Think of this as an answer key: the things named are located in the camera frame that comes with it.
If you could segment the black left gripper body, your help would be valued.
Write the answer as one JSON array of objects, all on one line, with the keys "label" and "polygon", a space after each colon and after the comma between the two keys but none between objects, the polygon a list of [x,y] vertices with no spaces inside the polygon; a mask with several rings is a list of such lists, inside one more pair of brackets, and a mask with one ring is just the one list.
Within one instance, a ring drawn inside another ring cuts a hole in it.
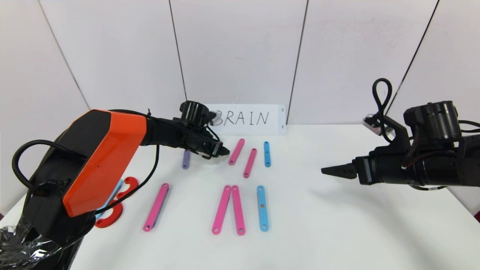
[{"label": "black left gripper body", "polygon": [[190,151],[204,159],[216,158],[221,155],[223,143],[212,130],[191,130]]}]

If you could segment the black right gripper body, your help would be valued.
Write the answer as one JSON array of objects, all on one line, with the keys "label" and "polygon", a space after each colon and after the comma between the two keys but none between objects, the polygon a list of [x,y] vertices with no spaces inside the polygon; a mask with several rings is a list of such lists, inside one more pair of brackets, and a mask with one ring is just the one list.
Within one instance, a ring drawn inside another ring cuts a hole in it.
[{"label": "black right gripper body", "polygon": [[403,155],[379,155],[357,157],[354,160],[360,184],[392,183],[419,186],[420,181],[413,168],[401,169]]}]

